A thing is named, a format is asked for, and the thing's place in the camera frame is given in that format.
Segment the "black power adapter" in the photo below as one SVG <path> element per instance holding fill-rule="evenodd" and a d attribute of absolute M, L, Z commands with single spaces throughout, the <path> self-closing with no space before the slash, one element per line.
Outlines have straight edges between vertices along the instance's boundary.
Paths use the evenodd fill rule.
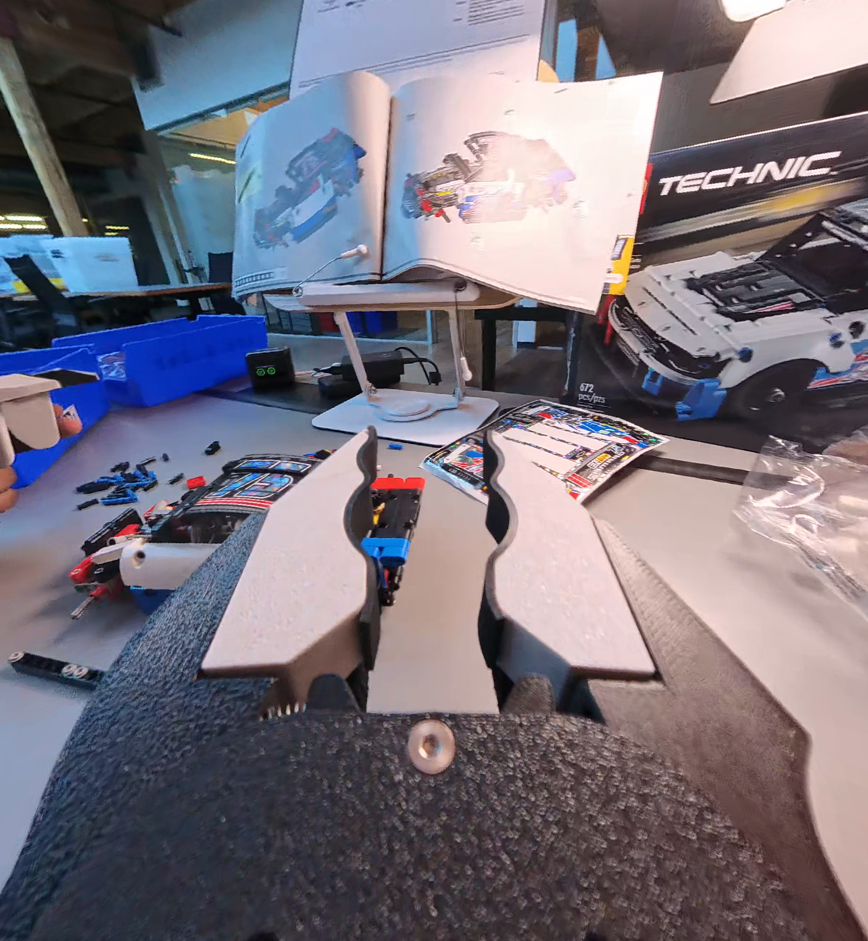
<path fill-rule="evenodd" d="M 400 351 L 366 354 L 362 358 L 366 377 L 377 389 L 391 388 L 404 376 L 404 358 Z M 331 402 L 345 401 L 361 394 L 356 370 L 349 356 L 321 371 L 317 378 L 320 395 Z"/>

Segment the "long black lego beam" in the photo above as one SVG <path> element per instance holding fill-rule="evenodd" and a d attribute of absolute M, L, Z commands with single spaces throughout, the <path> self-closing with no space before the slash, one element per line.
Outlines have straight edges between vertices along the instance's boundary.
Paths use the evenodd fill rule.
<path fill-rule="evenodd" d="M 14 652 L 7 661 L 11 668 L 21 675 L 83 690 L 97 688 L 105 676 L 105 672 L 97 668 L 24 651 Z"/>

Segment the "white book stand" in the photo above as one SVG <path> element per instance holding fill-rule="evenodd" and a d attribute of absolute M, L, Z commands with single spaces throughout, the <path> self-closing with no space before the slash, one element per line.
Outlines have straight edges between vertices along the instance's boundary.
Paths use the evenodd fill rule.
<path fill-rule="evenodd" d="M 359 386 L 359 394 L 314 419 L 322 430 L 357 434 L 372 426 L 381 440 L 439 448 L 477 430 L 499 409 L 489 397 L 466 391 L 472 373 L 461 340 L 459 312 L 485 299 L 484 286 L 463 278 L 413 283 L 322 284 L 315 274 L 303 278 L 293 295 L 306 309 L 327 309 L 340 330 Z M 369 380 L 347 312 L 390 300 L 399 310 L 444 309 L 449 318 L 455 375 L 451 394 L 378 389 Z"/>

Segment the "pile of small lego pins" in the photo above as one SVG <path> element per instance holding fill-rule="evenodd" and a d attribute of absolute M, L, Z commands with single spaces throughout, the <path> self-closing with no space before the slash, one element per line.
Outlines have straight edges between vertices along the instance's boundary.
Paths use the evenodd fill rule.
<path fill-rule="evenodd" d="M 174 472 L 168 453 L 111 465 L 105 473 L 75 488 L 74 511 L 97 506 L 133 508 L 144 517 L 177 506 L 186 495 L 185 475 Z"/>

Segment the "white printed paper sheet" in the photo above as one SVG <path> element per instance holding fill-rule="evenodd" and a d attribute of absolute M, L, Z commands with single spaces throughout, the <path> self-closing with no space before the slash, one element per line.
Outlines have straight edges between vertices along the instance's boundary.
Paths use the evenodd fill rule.
<path fill-rule="evenodd" d="M 536 76 L 544 1 L 306 1 L 290 97 L 362 71 L 393 90 L 439 76 Z"/>

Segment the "wooden post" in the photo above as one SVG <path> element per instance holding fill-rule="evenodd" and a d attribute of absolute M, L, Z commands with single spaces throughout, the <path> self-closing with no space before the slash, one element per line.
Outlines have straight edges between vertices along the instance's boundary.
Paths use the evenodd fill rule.
<path fill-rule="evenodd" d="M 55 221 L 66 237 L 87 235 L 87 223 L 43 120 L 14 42 L 0 36 L 0 93 Z"/>

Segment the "white flat panel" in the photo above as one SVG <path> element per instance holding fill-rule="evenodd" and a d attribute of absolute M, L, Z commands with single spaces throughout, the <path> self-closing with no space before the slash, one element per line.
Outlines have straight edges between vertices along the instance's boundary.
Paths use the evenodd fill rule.
<path fill-rule="evenodd" d="M 717 104 L 868 65 L 868 1 L 792 1 L 755 19 Z"/>

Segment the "colourful sticker sheet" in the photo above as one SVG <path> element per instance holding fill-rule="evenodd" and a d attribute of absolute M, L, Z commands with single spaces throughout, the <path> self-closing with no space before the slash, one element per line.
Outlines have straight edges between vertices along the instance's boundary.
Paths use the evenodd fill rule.
<path fill-rule="evenodd" d="M 535 399 L 504 410 L 429 453 L 421 468 L 486 503 L 484 441 L 489 432 L 521 445 L 535 465 L 561 481 L 572 499 L 580 502 L 639 456 L 669 442 L 621 418 Z"/>

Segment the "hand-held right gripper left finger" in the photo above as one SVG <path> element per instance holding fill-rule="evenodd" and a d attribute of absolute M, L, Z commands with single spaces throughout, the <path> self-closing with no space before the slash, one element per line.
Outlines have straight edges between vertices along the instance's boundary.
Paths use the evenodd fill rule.
<path fill-rule="evenodd" d="M 361 707 L 380 641 L 373 522 L 374 427 L 311 471 L 265 515 L 200 664 L 207 679 L 265 678 L 266 708 L 303 705 L 312 682 L 350 682 Z"/>

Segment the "lego set box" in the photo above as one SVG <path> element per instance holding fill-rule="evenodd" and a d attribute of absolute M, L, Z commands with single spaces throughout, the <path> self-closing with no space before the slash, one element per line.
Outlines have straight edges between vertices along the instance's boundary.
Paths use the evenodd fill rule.
<path fill-rule="evenodd" d="M 868 424 L 868 112 L 654 152 L 576 405 L 746 450 Z"/>

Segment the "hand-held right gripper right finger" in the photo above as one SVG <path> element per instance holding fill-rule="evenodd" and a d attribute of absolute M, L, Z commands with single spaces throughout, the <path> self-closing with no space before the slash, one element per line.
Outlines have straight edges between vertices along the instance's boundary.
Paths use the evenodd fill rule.
<path fill-rule="evenodd" d="M 525 445 L 483 444 L 487 558 L 480 650 L 499 708 L 528 676 L 573 710 L 584 680 L 649 682 L 657 666 L 598 528 Z"/>

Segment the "black device with green lights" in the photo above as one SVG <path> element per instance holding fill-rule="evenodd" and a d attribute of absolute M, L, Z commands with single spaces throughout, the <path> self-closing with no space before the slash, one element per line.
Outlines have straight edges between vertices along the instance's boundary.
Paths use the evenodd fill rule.
<path fill-rule="evenodd" d="M 290 347 L 267 347 L 246 353 L 250 387 L 255 394 L 285 390 L 297 382 Z"/>

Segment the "partly built lego car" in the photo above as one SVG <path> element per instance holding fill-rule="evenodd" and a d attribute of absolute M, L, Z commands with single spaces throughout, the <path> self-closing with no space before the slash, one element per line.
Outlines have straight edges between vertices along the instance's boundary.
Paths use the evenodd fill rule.
<path fill-rule="evenodd" d="M 151 614 L 230 535 L 266 514 L 331 455 L 248 454 L 227 462 L 205 488 L 186 488 L 177 506 L 157 516 L 123 508 L 81 547 L 82 559 L 69 578 L 85 597 L 71 619 L 125 594 Z M 372 483 L 372 520 L 361 543 L 374 561 L 384 607 L 393 606 L 401 587 L 424 486 L 422 477 L 391 474 Z"/>

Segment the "large clear plastic bag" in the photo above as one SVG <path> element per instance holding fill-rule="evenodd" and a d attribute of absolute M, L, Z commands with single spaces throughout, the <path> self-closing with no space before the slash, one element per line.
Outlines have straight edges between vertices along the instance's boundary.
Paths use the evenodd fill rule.
<path fill-rule="evenodd" d="M 821 453 L 770 438 L 734 515 L 791 550 L 868 620 L 868 425 Z"/>

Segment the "open lego instruction booklet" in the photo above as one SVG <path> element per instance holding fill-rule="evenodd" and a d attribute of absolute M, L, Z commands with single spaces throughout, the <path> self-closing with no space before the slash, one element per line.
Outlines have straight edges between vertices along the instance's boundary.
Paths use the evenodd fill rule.
<path fill-rule="evenodd" d="M 592 312 L 636 233 L 662 85 L 330 77 L 238 145 L 232 294 L 456 278 Z"/>

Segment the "white storage boxes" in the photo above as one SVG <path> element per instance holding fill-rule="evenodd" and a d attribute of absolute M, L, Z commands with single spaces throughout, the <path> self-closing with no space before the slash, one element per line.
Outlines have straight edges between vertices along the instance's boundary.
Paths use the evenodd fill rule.
<path fill-rule="evenodd" d="M 0 290 L 31 291 L 10 261 L 30 257 L 53 285 L 72 293 L 119 291 L 139 286 L 130 242 L 125 237 L 54 237 L 10 234 L 0 237 Z"/>

